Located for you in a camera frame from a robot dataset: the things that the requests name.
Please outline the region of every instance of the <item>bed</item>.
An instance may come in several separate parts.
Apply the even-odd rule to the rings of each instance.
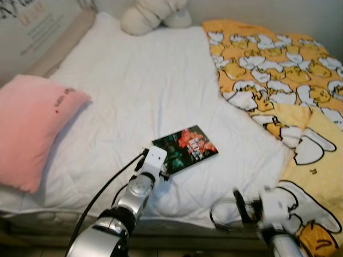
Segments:
[[[131,244],[169,248],[188,239],[178,247],[264,248],[255,233],[215,231],[210,207],[232,197],[234,188],[253,198],[264,187],[274,187],[292,151],[219,94],[201,27],[161,28],[132,37],[121,31],[116,18],[100,12],[49,78],[85,91],[92,102],[59,133],[37,193],[0,188],[0,212],[11,235],[30,244],[66,245],[93,194],[117,170],[152,140],[199,125],[219,154],[156,189]],[[109,207],[131,176],[130,169],[119,176],[85,225]],[[240,219],[233,205],[218,217]]]

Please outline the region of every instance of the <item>mattress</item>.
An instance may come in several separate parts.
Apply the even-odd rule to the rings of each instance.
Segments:
[[[160,28],[134,37],[99,13],[51,79],[85,91],[92,102],[56,138],[37,193],[0,188],[1,216],[23,226],[74,225],[102,185],[143,147],[192,125],[199,125],[219,154],[161,182],[142,219],[213,228],[209,209],[215,200],[233,197],[234,188],[257,197],[276,184],[289,160],[286,146],[220,96],[201,27]],[[133,168],[105,190],[89,222],[110,206]],[[234,205],[216,217],[240,218]]]

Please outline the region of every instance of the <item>pink pillow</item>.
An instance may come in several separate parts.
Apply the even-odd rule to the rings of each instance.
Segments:
[[[35,193],[55,137],[90,97],[18,75],[0,90],[0,184]]]

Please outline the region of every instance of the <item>yellow blanket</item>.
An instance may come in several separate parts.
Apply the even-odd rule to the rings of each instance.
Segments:
[[[276,189],[289,201],[285,228],[309,256],[331,255],[342,244],[342,64],[308,36],[230,20],[203,28],[223,97],[294,149]]]

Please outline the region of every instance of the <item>floor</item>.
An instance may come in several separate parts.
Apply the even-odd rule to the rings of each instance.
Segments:
[[[2,248],[1,257],[64,257],[63,248]],[[183,257],[196,251],[131,250],[130,257]],[[265,257],[266,252],[206,252],[204,257]]]

